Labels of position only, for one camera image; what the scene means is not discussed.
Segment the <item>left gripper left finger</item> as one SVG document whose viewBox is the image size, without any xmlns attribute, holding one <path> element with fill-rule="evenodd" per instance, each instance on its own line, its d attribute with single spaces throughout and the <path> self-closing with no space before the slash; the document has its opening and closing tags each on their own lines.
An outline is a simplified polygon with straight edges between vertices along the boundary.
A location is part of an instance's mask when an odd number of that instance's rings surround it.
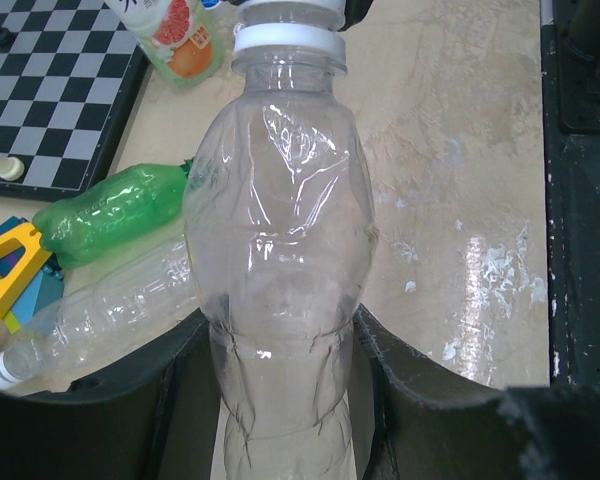
<svg viewBox="0 0 600 480">
<path fill-rule="evenodd" d="M 0 393 L 0 479 L 208 479 L 219 407 L 194 312 L 65 392 Z"/>
</svg>

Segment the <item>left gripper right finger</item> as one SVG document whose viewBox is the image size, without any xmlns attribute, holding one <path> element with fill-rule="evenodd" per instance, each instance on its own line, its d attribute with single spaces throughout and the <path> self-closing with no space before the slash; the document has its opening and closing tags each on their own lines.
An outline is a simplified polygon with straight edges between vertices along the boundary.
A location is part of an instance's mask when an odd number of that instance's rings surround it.
<svg viewBox="0 0 600 480">
<path fill-rule="evenodd" d="M 353 317 L 349 409 L 361 479 L 600 479 L 600 387 L 498 390 Z"/>
</svg>

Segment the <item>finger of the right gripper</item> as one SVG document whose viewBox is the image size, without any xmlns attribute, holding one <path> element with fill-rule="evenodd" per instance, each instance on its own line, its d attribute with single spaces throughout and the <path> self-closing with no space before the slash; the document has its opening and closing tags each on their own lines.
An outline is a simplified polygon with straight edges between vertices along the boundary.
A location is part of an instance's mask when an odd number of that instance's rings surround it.
<svg viewBox="0 0 600 480">
<path fill-rule="evenodd" d="M 342 30 L 346 31 L 352 26 L 359 24 L 366 17 L 374 0 L 346 0 L 345 3 L 345 23 Z"/>
</svg>

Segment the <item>white green tea bottle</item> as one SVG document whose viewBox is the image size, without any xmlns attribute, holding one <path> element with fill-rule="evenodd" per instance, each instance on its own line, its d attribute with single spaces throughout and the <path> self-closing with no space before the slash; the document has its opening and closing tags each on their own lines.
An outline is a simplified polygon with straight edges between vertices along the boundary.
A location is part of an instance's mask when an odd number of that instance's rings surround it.
<svg viewBox="0 0 600 480">
<path fill-rule="evenodd" d="M 215 73 L 225 48 L 200 1 L 106 0 L 149 62 L 175 88 L 192 88 Z"/>
</svg>

